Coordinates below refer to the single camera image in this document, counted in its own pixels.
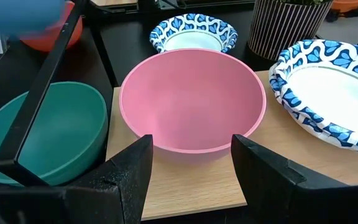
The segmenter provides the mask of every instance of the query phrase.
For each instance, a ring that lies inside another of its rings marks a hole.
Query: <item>pink bowl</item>
[[[254,132],[266,95],[240,60],[212,50],[180,49],[138,64],[122,84],[119,106],[138,137],[153,135],[156,154],[198,163],[228,154],[233,134]]]

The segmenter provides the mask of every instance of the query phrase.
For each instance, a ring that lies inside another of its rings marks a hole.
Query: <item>blue pattern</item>
[[[358,75],[358,45],[333,40],[304,40],[283,50],[269,71],[269,83],[276,100],[298,124],[324,141],[358,151],[358,133],[316,114],[291,90],[287,76],[308,63],[323,63],[324,66],[331,64],[333,67],[352,70]]]
[[[162,21],[151,31],[149,40],[159,53],[165,52],[166,41],[184,30],[202,30],[215,36],[221,42],[223,53],[233,49],[238,38],[237,31],[227,22],[211,16],[189,13]]]

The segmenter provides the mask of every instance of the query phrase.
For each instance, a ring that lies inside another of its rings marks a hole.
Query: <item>blue object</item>
[[[44,30],[60,18],[64,0],[0,0],[0,32],[23,34]]]
[[[0,109],[0,145],[27,93]],[[53,83],[22,148],[19,163],[50,185],[82,174],[96,159],[108,130],[106,103],[89,85]],[[19,185],[0,173],[0,183]]]
[[[202,14],[184,14],[164,20],[154,28],[149,40],[159,52],[165,52],[165,43],[175,34],[185,32],[202,32],[213,36],[220,42],[221,52],[226,53],[236,45],[238,33],[232,25],[212,16]]]

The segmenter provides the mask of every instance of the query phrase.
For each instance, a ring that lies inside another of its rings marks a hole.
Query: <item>blue and white paper plate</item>
[[[237,41],[237,31],[220,19],[202,14],[184,14],[164,20],[150,33],[159,52],[199,48],[226,53]]]
[[[312,135],[358,151],[358,45],[304,40],[269,73],[277,101]]]

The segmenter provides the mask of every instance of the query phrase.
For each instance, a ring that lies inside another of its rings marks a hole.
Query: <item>striped planter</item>
[[[332,3],[304,6],[256,0],[249,48],[263,58],[277,60],[283,49],[299,40],[313,39]]]

